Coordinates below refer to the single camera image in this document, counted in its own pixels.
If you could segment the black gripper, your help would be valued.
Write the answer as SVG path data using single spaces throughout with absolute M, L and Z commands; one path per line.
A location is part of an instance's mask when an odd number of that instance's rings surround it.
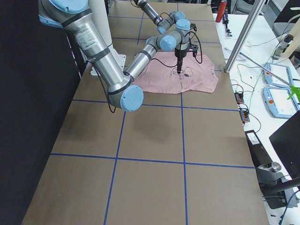
M 175 49 L 174 49 L 175 56 L 177 57 L 177 73 L 178 74 L 181 73 L 182 60 L 183 60 L 183 58 L 186 57 L 187 51 L 188 51 L 187 47 L 185 47 L 183 49 L 181 49 L 181 47 L 175 47 Z

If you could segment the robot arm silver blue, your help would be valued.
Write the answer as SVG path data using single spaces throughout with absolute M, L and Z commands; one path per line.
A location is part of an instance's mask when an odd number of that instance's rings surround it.
M 146 0 L 134 0 L 134 3 L 153 21 L 160 34 L 165 34 L 178 20 L 186 18 L 181 11 L 159 14 Z
M 106 98 L 126 112 L 143 103 L 142 89 L 134 80 L 150 63 L 158 50 L 175 51 L 178 69 L 189 49 L 190 21 L 183 12 L 172 11 L 163 19 L 145 0 L 135 4 L 157 26 L 159 36 L 151 37 L 133 61 L 122 68 L 120 55 L 114 50 L 108 24 L 108 5 L 104 0 L 40 0 L 39 19 L 44 25 L 62 28 L 75 37 L 79 48 L 107 84 Z

